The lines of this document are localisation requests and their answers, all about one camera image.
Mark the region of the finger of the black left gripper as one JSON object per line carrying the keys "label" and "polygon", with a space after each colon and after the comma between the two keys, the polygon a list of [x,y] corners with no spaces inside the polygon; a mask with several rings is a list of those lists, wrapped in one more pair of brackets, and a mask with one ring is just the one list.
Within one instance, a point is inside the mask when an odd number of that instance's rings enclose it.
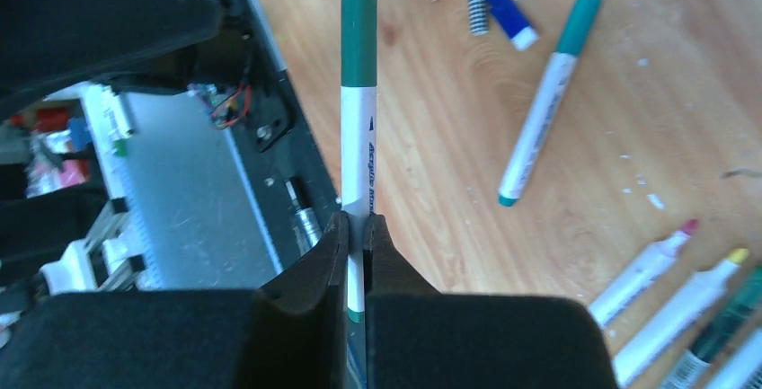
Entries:
{"label": "finger of the black left gripper", "polygon": [[1,118],[208,40],[221,20],[212,0],[1,0]]}

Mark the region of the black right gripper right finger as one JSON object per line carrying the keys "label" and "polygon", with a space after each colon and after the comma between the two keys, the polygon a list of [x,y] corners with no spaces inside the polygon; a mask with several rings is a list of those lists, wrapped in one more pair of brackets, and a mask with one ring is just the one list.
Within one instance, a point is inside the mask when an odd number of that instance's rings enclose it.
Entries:
{"label": "black right gripper right finger", "polygon": [[445,294],[372,215],[364,248],[372,388],[614,388],[601,330],[568,297]]}

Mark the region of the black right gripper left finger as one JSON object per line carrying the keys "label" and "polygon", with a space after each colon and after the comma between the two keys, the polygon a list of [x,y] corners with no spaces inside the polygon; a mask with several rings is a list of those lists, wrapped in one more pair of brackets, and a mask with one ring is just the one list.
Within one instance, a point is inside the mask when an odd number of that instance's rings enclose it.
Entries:
{"label": "black right gripper left finger", "polygon": [[1,351],[4,388],[341,388],[349,219],[254,289],[56,295]]}

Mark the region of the yellow capped white marker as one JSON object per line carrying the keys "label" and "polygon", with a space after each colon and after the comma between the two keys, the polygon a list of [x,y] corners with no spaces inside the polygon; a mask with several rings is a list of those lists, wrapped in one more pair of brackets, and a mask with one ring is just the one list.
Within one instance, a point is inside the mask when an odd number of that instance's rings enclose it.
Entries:
{"label": "yellow capped white marker", "polygon": [[628,387],[676,339],[725,293],[727,282],[749,257],[737,248],[713,268],[694,273],[612,359],[617,385]]}

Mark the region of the pink capped white marker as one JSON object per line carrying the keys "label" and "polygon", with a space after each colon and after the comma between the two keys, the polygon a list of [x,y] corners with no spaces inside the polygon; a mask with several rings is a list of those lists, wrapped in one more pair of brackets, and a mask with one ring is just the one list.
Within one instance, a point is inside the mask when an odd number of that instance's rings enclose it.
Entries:
{"label": "pink capped white marker", "polygon": [[694,236],[698,226],[697,219],[690,219],[671,235],[649,244],[608,284],[589,305],[590,314],[601,328],[613,322],[678,261],[683,247]]}

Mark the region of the dark green capped marker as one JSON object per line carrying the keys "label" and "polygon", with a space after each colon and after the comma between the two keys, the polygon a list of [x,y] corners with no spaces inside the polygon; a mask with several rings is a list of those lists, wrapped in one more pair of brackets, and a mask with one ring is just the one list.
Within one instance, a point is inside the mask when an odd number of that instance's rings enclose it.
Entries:
{"label": "dark green capped marker", "polygon": [[365,318],[363,240],[376,206],[377,0],[341,0],[341,202],[350,221],[347,313]]}

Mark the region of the blue pen cap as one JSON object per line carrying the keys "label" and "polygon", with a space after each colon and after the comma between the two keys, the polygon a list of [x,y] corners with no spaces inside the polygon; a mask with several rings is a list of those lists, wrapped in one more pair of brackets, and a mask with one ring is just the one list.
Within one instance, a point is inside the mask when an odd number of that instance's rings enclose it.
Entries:
{"label": "blue pen cap", "polygon": [[516,50],[525,51],[539,35],[513,0],[485,0],[494,20],[500,25]]}

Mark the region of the clear green gel pen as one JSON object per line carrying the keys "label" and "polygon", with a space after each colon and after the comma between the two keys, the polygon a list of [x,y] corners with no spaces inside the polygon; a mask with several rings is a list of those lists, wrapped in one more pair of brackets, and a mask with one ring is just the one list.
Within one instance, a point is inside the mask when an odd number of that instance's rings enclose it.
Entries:
{"label": "clear green gel pen", "polygon": [[698,333],[684,354],[661,381],[659,388],[693,388],[719,353],[761,304],[761,266]]}

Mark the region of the houndstooth pen cap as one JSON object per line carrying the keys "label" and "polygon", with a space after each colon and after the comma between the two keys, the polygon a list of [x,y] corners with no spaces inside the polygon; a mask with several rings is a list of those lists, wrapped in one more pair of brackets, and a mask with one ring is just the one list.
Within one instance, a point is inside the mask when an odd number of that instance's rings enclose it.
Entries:
{"label": "houndstooth pen cap", "polygon": [[474,36],[482,36],[489,31],[486,0],[466,0],[469,30]]}

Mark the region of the black capped white marker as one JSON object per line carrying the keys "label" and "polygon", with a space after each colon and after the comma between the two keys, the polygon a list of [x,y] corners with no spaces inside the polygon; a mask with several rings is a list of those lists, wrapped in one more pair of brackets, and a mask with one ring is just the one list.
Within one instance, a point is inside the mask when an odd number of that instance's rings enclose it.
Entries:
{"label": "black capped white marker", "polygon": [[761,328],[754,330],[706,385],[712,388],[743,388],[761,367]]}

